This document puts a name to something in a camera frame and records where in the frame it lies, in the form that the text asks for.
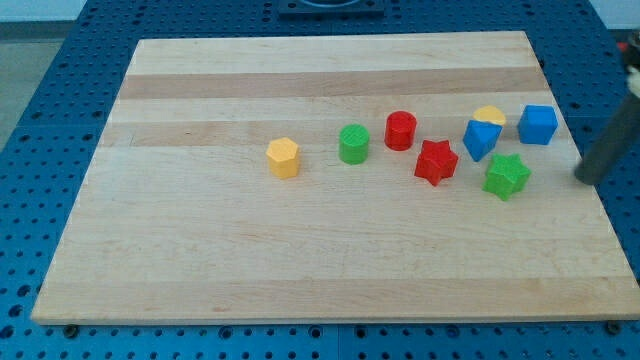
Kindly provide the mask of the robot arm end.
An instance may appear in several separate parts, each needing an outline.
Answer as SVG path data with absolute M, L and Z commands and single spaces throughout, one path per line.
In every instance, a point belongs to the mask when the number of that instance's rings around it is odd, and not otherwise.
M 617 43 L 627 73 L 630 92 L 639 97 L 639 29 L 632 30 L 624 41 Z

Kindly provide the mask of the robot arm base mount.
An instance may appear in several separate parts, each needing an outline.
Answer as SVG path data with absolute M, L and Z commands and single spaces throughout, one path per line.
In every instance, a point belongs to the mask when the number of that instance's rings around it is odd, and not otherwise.
M 315 15 L 382 15 L 385 0 L 276 0 L 280 17 Z

